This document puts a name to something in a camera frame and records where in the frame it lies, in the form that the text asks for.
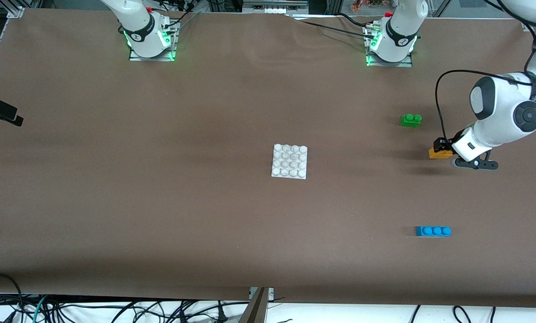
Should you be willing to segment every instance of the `teal cable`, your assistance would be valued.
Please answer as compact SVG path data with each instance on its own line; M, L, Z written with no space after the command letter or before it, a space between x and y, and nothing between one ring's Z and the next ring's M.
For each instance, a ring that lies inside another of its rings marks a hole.
M39 315L40 307L43 305L44 299L47 298L47 296L43 296L43 298L40 299L39 303L36 305L35 309L35 315L32 317L32 323L36 323L36 317Z

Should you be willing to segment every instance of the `white baseplate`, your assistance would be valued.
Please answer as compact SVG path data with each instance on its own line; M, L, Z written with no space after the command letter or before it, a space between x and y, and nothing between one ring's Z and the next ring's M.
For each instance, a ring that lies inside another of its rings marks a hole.
M306 146L274 145L272 177L305 179L306 172Z

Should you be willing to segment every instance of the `blue lego brick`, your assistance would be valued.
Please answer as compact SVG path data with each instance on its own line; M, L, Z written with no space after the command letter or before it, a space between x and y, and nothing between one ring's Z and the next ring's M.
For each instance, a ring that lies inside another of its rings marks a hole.
M415 227L417 237L449 237L450 227Z

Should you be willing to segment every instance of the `yellow lego brick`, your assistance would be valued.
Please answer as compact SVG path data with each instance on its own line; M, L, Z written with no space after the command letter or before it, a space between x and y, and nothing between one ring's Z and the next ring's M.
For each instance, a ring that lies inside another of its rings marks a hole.
M431 159L446 159L453 156L453 152L450 150L442 150L437 153L432 149L429 150L429 157Z

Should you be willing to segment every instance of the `green lego brick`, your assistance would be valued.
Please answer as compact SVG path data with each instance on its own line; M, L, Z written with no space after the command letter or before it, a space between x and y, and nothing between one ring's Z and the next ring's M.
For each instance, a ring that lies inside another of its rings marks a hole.
M411 113L404 114L399 120L399 125L403 127L418 127L421 124L421 116L416 114L415 116Z

